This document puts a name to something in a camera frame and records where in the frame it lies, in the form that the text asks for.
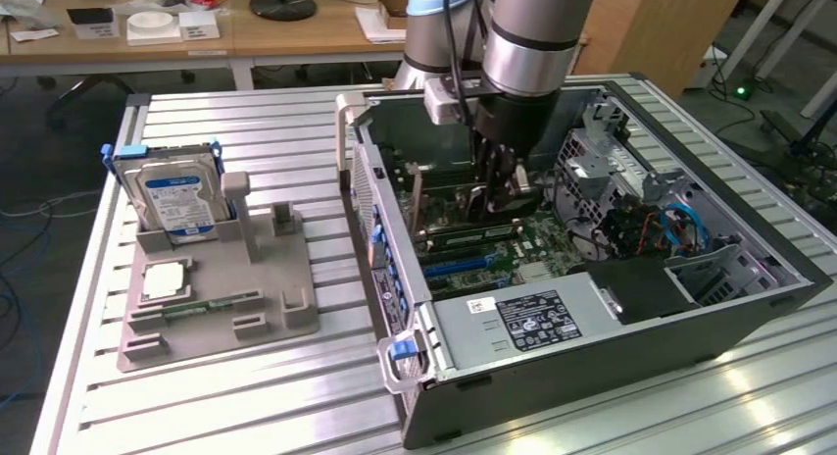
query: robotic arm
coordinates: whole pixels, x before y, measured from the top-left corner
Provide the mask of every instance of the robotic arm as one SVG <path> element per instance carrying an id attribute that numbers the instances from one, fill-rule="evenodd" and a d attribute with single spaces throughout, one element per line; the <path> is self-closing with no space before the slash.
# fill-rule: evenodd
<path id="1" fill-rule="evenodd" d="M 426 105 L 435 123 L 456 120 L 471 127 L 482 182 L 468 203 L 474 221 L 514 214 L 540 198 L 528 183 L 526 160 L 552 116 L 592 3 L 496 0 L 479 78 L 452 83 L 454 71 L 454 76 L 426 82 Z M 408 48 L 418 38 L 408 30 Z M 459 103 L 463 97 L 467 104 Z M 464 113 L 474 108 L 474 116 Z"/>

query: gray parts tray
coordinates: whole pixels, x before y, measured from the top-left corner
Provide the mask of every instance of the gray parts tray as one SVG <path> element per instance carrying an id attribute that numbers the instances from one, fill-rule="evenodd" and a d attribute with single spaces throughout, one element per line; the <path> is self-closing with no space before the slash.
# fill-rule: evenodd
<path id="1" fill-rule="evenodd" d="M 119 344 L 123 372 L 319 330 L 303 220 L 288 212 L 292 207 L 282 205 L 244 219 L 258 244 L 252 262 L 240 220 L 218 224 L 219 240 L 176 249 L 162 247 L 168 242 L 159 232 L 138 233 L 143 247 L 135 252 Z M 175 263 L 183 277 L 174 293 L 147 295 L 148 271 Z"/>

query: floor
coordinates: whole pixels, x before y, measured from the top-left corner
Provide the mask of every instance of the floor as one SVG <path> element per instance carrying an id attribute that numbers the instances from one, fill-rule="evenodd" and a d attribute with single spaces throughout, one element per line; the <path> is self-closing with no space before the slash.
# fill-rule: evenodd
<path id="1" fill-rule="evenodd" d="M 719 37 L 719 44 L 735 47 L 753 16 L 731 20 Z M 771 27 L 751 50 L 745 62 L 757 60 L 761 51 L 781 32 Z M 372 64 L 376 78 L 392 76 L 395 65 Z M 296 68 L 275 68 L 258 73 L 260 87 L 290 85 L 332 85 L 366 82 L 359 65 L 322 65 L 311 67 L 308 80 L 300 80 Z M 792 124 L 805 130 L 811 121 L 799 116 L 807 100 L 820 85 L 837 70 L 837 55 L 801 40 L 777 68 L 771 79 L 775 91 L 759 93 L 747 103 L 753 110 L 772 109 L 789 117 Z M 732 76 L 731 84 L 745 78 L 745 65 Z M 130 75 L 126 81 L 139 92 L 183 93 L 214 90 L 234 90 L 230 72 L 207 70 L 196 73 L 196 82 L 186 84 L 178 72 L 154 75 Z M 55 133 L 43 124 L 43 110 L 62 90 L 78 81 L 75 77 L 60 77 L 52 90 L 39 88 L 32 78 L 18 80 L 12 91 L 0 96 L 0 209 L 23 211 L 47 198 L 76 191 L 102 188 L 106 169 L 99 160 L 100 146 L 114 142 L 122 117 L 124 96 L 114 87 L 98 87 L 67 111 L 67 131 Z M 0 87 L 8 87 L 11 79 L 0 79 Z M 680 103 L 711 129 L 740 120 L 747 113 L 713 99 L 705 91 L 689 91 Z M 824 141 L 833 142 L 837 122 L 832 122 Z M 759 123 L 743 124 L 725 130 L 725 137 L 752 146 L 769 147 L 771 139 L 759 130 Z M 62 203 L 55 213 L 74 213 L 95 208 L 96 196 L 83 197 Z M 0 261 L 31 240 L 34 233 L 8 228 L 8 224 L 38 230 L 46 217 L 35 215 L 10 220 L 0 217 Z M 35 264 L 10 277 L 22 301 L 34 317 L 36 339 L 22 327 L 8 348 L 0 350 L 0 401 L 16 392 L 22 384 L 36 375 L 24 389 L 24 394 L 6 407 L 0 407 L 0 454 L 27 453 L 35 433 L 43 393 L 48 383 L 52 360 L 58 351 L 76 275 L 87 247 L 94 215 L 55 219 L 50 226 L 48 249 Z M 38 248 L 16 259 L 24 264 L 38 255 Z M 10 335 L 14 316 L 0 319 L 0 342 Z M 42 349 L 42 369 L 38 372 L 34 343 Z"/>

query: white table leg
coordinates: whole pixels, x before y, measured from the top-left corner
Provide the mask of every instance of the white table leg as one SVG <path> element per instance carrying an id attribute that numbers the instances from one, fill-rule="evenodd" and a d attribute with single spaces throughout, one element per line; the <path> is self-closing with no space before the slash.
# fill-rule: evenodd
<path id="1" fill-rule="evenodd" d="M 800 114 L 807 118 L 812 119 L 816 115 L 823 111 L 823 107 L 832 101 L 832 98 L 837 97 L 837 72 L 832 78 L 825 82 L 825 85 L 816 93 L 808 105 L 800 112 Z"/>
<path id="2" fill-rule="evenodd" d="M 231 70 L 236 80 L 236 90 L 254 90 L 252 86 L 252 58 L 232 58 Z"/>
<path id="3" fill-rule="evenodd" d="M 753 46 L 753 42 L 756 41 L 761 30 L 764 30 L 764 27 L 768 25 L 768 22 L 771 21 L 771 18 L 773 17 L 773 14 L 776 14 L 776 10 L 783 5 L 784 1 L 785 0 L 769 0 L 768 4 L 764 6 L 759 17 L 756 18 L 756 22 L 753 22 L 753 25 L 749 26 L 749 30 L 747 31 L 741 42 L 735 47 L 735 51 L 732 51 L 731 57 L 724 64 L 724 67 L 721 69 L 721 74 L 724 75 L 724 78 L 731 77 L 731 74 L 733 73 L 737 64 L 741 62 L 741 59 L 744 58 L 749 47 Z"/>
<path id="4" fill-rule="evenodd" d="M 829 0 L 813 0 L 808 8 L 804 10 L 803 14 L 797 18 L 797 21 L 795 22 L 795 26 L 792 26 L 791 30 L 788 30 L 788 33 L 783 37 L 779 46 L 776 47 L 776 49 L 771 53 L 771 56 L 761 65 L 761 68 L 759 69 L 759 74 L 756 74 L 757 78 L 765 79 L 768 75 L 771 75 L 771 72 L 776 68 L 776 65 L 783 60 L 783 57 L 788 53 L 788 50 L 795 44 L 795 41 L 797 41 L 797 38 L 800 38 L 803 31 L 811 24 L 811 21 L 813 21 L 813 18 L 816 17 L 820 9 L 823 9 L 823 6 L 828 1 Z"/>

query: aluminum extrusion table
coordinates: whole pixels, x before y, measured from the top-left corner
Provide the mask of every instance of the aluminum extrusion table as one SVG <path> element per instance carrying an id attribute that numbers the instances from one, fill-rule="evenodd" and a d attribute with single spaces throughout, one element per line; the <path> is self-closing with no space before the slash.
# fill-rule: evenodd
<path id="1" fill-rule="evenodd" d="M 837 239 L 655 87 L 613 79 L 832 275 Z M 571 80 L 593 80 L 572 77 Z M 44 453 L 403 454 L 335 174 L 335 96 L 375 86 L 155 96 L 119 144 L 226 146 L 254 210 L 306 218 L 322 331 L 131 374 L 116 370 L 136 214 L 111 178 L 35 435 Z M 657 167 L 667 153 L 632 142 Z M 410 452 L 764 453 L 837 446 L 837 287 L 715 361 Z"/>

